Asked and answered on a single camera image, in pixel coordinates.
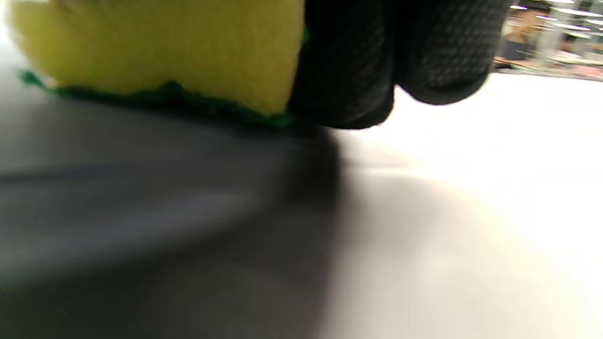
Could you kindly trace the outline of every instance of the white surface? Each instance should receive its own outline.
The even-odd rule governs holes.
[[[324,338],[601,338],[600,93],[493,75],[339,133],[356,165]]]

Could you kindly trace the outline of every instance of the blurred background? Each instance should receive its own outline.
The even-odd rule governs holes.
[[[524,0],[505,22],[496,70],[603,80],[603,1]]]

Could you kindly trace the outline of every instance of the fluorescent light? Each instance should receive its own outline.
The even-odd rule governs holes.
[[[548,16],[537,15],[536,17],[539,17],[540,19],[544,19],[544,20],[549,20],[549,21],[557,21],[557,19],[555,19],[553,17],[548,17]]]
[[[579,31],[590,31],[590,28],[574,26],[574,25],[566,25],[566,24],[558,24],[554,23],[553,25],[561,28],[567,28],[568,30],[579,30]]]
[[[556,11],[560,11],[562,13],[567,13],[567,14],[574,14],[574,15],[582,15],[582,16],[595,16],[595,17],[601,17],[603,15],[598,14],[598,13],[591,13],[591,12],[586,12],[586,11],[576,11],[576,10],[571,10],[569,8],[553,8]]]

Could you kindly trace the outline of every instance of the person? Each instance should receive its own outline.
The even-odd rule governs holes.
[[[546,15],[546,10],[537,7],[521,10],[518,15],[520,24],[502,38],[495,60],[499,63],[513,62],[529,65],[528,59],[534,50],[530,36],[543,24],[542,17]]]

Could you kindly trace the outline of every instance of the gloved hand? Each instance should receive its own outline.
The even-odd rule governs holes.
[[[429,104],[475,93],[488,76],[510,0],[307,0],[311,41],[289,106],[337,128],[383,122],[394,85]]]

